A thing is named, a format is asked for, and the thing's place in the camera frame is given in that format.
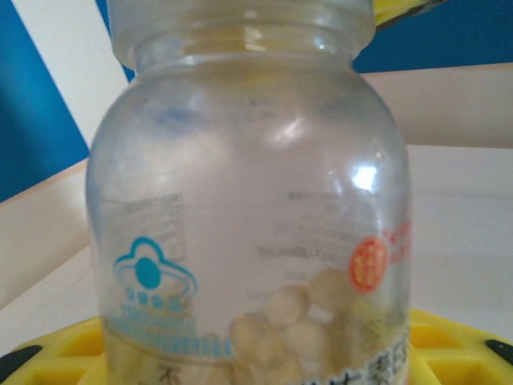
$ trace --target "cloud logo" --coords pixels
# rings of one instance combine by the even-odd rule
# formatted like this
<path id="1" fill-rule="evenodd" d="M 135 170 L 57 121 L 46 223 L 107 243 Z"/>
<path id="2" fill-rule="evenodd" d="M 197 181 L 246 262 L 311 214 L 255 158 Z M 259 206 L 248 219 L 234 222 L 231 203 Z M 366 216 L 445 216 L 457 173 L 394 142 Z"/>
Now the cloud logo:
<path id="1" fill-rule="evenodd" d="M 160 246 L 148 237 L 136 238 L 131 244 L 130 253 L 119 257 L 114 264 L 115 276 L 127 280 L 125 272 L 133 271 L 137 282 L 146 290 L 157 289 L 162 281 L 180 283 L 180 295 L 191 298 L 198 290 L 194 274 L 173 261 L 168 261 Z"/>

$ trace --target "glass jar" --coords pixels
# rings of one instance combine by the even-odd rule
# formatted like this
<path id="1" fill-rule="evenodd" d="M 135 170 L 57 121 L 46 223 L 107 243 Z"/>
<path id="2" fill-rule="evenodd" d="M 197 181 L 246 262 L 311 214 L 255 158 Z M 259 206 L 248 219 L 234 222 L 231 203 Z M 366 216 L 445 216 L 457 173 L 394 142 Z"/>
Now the glass jar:
<path id="1" fill-rule="evenodd" d="M 403 384 L 410 178 L 370 0 L 111 0 L 87 168 L 109 384 Z"/>

